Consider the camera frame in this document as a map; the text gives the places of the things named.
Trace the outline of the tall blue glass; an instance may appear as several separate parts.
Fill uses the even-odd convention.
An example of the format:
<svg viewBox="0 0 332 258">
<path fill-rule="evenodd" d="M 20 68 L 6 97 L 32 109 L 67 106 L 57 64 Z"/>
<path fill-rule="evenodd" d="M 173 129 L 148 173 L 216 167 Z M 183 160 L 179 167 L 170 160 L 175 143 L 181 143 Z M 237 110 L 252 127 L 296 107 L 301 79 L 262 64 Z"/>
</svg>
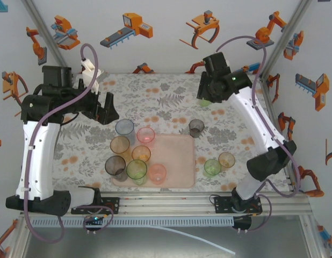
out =
<svg viewBox="0 0 332 258">
<path fill-rule="evenodd" d="M 135 144 L 135 125 L 130 119 L 121 119 L 116 123 L 115 131 L 125 136 L 131 145 Z"/>
</svg>

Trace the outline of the tall orange glass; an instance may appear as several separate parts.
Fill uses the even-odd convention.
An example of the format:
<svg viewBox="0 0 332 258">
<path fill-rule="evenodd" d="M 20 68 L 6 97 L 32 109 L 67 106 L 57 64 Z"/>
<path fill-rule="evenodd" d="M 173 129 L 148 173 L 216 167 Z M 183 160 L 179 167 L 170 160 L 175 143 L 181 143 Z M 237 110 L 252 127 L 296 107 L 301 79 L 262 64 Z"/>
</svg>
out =
<svg viewBox="0 0 332 258">
<path fill-rule="evenodd" d="M 124 158 L 126 162 L 131 161 L 131 144 L 127 137 L 121 135 L 114 137 L 110 142 L 110 149 L 116 155 Z"/>
</svg>

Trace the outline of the short pink glass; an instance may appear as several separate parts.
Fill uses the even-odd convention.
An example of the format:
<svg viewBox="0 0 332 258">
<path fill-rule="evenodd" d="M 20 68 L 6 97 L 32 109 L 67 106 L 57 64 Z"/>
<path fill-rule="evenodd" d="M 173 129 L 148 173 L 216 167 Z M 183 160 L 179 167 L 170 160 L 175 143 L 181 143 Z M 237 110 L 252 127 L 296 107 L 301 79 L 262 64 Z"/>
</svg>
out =
<svg viewBox="0 0 332 258">
<path fill-rule="evenodd" d="M 139 143 L 145 146 L 152 146 L 155 141 L 155 131 L 151 127 L 142 127 L 136 134 Z"/>
</svg>

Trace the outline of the tall grey glass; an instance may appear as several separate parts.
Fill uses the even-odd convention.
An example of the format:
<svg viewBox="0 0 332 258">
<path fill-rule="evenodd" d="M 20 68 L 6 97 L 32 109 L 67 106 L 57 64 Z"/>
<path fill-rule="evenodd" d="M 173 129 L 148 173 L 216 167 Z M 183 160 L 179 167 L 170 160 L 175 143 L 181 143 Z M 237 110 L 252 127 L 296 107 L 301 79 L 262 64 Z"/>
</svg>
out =
<svg viewBox="0 0 332 258">
<path fill-rule="evenodd" d="M 105 171 L 115 180 L 124 182 L 128 175 L 126 172 L 126 162 L 123 157 L 115 155 L 105 162 Z"/>
</svg>

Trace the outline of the short orange glass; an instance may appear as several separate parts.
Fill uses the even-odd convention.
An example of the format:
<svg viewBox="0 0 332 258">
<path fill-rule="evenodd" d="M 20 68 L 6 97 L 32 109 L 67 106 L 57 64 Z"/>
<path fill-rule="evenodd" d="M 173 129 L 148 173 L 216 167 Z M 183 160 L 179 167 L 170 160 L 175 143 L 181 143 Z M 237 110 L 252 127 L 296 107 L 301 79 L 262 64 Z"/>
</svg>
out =
<svg viewBox="0 0 332 258">
<path fill-rule="evenodd" d="M 235 164 L 235 157 L 229 152 L 222 152 L 218 157 L 218 161 L 223 168 L 231 168 Z"/>
<path fill-rule="evenodd" d="M 143 162 L 149 161 L 151 157 L 151 151 L 147 146 L 139 145 L 132 150 L 132 159 L 141 160 Z"/>
</svg>

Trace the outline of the tall green glass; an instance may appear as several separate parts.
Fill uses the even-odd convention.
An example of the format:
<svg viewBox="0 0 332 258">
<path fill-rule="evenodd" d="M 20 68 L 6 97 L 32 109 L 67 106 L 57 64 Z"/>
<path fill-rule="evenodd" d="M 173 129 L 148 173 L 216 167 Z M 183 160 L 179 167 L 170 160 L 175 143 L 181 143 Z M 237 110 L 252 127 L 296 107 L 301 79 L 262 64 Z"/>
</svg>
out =
<svg viewBox="0 0 332 258">
<path fill-rule="evenodd" d="M 143 185 L 147 181 L 147 164 L 142 160 L 132 160 L 126 168 L 128 177 L 137 185 Z"/>
</svg>

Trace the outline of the short salmon glass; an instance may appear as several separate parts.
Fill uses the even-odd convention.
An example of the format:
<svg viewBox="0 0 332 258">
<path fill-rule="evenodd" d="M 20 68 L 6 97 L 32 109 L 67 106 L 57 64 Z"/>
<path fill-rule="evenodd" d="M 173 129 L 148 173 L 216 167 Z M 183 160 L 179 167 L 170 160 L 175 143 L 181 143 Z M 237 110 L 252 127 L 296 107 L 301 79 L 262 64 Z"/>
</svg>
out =
<svg viewBox="0 0 332 258">
<path fill-rule="evenodd" d="M 167 170 L 162 164 L 154 164 L 148 169 L 148 177 L 154 184 L 162 184 L 167 176 Z"/>
</svg>

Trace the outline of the pink plastic tray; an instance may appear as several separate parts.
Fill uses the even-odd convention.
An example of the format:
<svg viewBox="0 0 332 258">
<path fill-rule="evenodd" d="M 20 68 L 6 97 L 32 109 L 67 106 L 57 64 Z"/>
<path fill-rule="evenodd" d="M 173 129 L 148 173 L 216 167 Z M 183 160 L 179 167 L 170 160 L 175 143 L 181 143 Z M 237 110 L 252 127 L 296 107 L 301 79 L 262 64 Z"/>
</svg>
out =
<svg viewBox="0 0 332 258">
<path fill-rule="evenodd" d="M 184 134 L 157 134 L 147 144 L 151 157 L 147 166 L 161 164 L 166 169 L 162 183 L 152 181 L 148 176 L 145 188 L 191 188 L 196 180 L 194 138 Z"/>
</svg>

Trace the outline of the floral table cover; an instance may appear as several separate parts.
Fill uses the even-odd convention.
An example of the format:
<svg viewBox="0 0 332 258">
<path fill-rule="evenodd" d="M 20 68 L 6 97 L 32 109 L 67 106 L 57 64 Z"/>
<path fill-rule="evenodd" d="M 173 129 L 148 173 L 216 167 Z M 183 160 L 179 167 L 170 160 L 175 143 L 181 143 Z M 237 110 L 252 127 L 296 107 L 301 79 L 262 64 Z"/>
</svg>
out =
<svg viewBox="0 0 332 258">
<path fill-rule="evenodd" d="M 102 95 L 111 92 L 120 118 L 130 119 L 136 129 L 151 127 L 157 134 L 189 133 L 189 122 L 200 119 L 205 128 L 194 141 L 196 180 L 194 192 L 231 191 L 247 174 L 246 163 L 256 155 L 250 130 L 238 112 L 226 103 L 201 107 L 198 104 L 198 74 L 126 74 L 107 76 L 100 84 Z M 117 135 L 115 123 L 101 125 L 84 115 L 70 116 L 55 146 L 52 184 L 56 190 L 93 186 L 101 191 L 169 191 L 145 188 L 127 180 L 122 184 L 105 171 L 113 155 L 111 140 Z M 214 177 L 204 175 L 204 164 L 218 160 L 222 152 L 235 157 L 231 168 L 221 167 Z"/>
</svg>

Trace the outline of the short grey glass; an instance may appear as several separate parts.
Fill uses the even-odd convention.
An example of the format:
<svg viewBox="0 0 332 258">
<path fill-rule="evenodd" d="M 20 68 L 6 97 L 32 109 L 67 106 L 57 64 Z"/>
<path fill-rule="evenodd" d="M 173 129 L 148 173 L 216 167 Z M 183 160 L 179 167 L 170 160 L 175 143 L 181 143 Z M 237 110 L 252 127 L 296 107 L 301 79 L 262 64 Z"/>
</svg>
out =
<svg viewBox="0 0 332 258">
<path fill-rule="evenodd" d="M 193 138 L 198 138 L 202 131 L 204 130 L 205 125 L 204 122 L 200 119 L 193 119 L 189 123 L 189 132 L 190 136 Z"/>
</svg>

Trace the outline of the grey metal shelf panel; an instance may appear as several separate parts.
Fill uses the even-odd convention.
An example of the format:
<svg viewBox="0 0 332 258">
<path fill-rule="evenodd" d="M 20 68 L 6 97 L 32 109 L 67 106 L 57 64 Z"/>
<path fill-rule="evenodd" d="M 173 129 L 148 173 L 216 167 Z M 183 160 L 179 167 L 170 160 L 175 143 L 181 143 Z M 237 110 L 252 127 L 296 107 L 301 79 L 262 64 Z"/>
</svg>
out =
<svg viewBox="0 0 332 258">
<path fill-rule="evenodd" d="M 309 258 L 299 227 L 269 223 L 237 234 L 228 227 L 181 228 L 184 235 L 153 228 L 113 228 L 87 235 L 69 229 L 47 244 L 29 237 L 23 258 Z"/>
</svg>

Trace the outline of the black round cover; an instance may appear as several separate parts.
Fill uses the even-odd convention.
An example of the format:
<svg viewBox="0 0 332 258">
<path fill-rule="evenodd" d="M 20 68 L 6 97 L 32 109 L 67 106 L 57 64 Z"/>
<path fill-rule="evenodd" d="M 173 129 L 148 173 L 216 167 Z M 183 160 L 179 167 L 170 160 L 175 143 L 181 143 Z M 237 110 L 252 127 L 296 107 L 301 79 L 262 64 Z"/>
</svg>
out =
<svg viewBox="0 0 332 258">
<path fill-rule="evenodd" d="M 245 231 L 251 228 L 252 224 L 251 216 L 233 217 L 233 221 L 234 225 L 232 226 L 232 228 L 237 231 Z"/>
</svg>

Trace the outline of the aluminium frame post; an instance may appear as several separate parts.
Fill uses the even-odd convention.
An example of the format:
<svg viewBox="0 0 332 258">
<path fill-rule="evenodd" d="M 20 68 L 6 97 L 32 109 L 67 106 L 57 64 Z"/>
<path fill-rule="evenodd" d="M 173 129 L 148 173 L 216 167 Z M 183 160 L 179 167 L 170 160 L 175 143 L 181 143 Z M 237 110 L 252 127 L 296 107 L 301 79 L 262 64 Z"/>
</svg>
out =
<svg viewBox="0 0 332 258">
<path fill-rule="evenodd" d="M 50 33 L 42 15 L 40 14 L 39 10 L 37 9 L 36 4 L 33 0 L 20 0 L 25 7 L 27 13 L 29 14 L 30 18 L 34 22 L 37 30 L 40 32 L 42 38 L 44 39 L 48 51 L 53 56 L 54 60 L 56 61 L 58 66 L 66 67 L 67 63 L 62 56 L 57 44 L 54 42 L 53 36 Z"/>
<path fill-rule="evenodd" d="M 292 16 L 287 23 L 282 33 L 282 36 L 276 43 L 275 49 L 272 51 L 268 61 L 266 62 L 262 70 L 261 81 L 266 81 L 267 77 L 271 72 L 271 69 L 274 67 L 278 58 L 281 56 L 281 53 L 283 52 L 288 41 L 290 40 L 290 37 L 293 35 L 296 27 L 299 25 L 312 1 L 313 0 L 300 0 L 299 4 L 297 5 L 296 9 L 294 10 Z"/>
</svg>

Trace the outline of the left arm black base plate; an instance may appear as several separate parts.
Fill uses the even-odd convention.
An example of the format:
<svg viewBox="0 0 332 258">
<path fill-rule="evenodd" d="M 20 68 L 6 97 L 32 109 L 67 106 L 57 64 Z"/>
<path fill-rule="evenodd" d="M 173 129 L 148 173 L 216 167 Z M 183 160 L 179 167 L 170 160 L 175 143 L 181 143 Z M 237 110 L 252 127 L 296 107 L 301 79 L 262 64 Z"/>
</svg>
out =
<svg viewBox="0 0 332 258">
<path fill-rule="evenodd" d="M 99 208 L 73 208 L 71 209 L 71 214 L 105 214 L 110 215 L 111 212 L 109 208 L 113 211 L 114 214 L 118 214 L 119 211 L 120 198 L 119 197 L 102 197 L 99 206 L 104 206 L 105 209 Z"/>
</svg>

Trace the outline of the aluminium frame leg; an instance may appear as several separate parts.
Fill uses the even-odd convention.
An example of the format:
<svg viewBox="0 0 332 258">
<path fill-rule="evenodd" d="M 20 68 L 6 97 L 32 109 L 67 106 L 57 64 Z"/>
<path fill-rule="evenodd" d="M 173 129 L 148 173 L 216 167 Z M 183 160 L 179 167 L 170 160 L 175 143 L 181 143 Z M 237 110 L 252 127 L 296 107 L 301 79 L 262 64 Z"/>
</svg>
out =
<svg viewBox="0 0 332 258">
<path fill-rule="evenodd" d="M 300 216 L 300 223 L 305 239 L 305 246 L 309 258 L 327 258 L 323 240 L 319 234 L 313 215 Z"/>
<path fill-rule="evenodd" d="M 7 258 L 23 258 L 26 245 L 30 236 L 24 217 L 19 217 L 16 228 L 12 232 L 10 251 Z"/>
</svg>

